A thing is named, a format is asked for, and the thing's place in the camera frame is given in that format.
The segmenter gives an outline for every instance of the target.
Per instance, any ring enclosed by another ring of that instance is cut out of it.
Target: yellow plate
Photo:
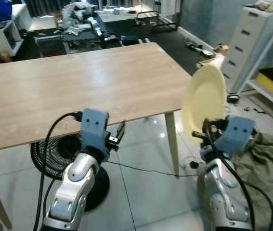
[[[221,71],[205,65],[198,69],[189,83],[182,107],[182,120],[185,133],[191,140],[200,143],[200,138],[192,137],[193,131],[202,131],[205,118],[224,117],[226,86]]]

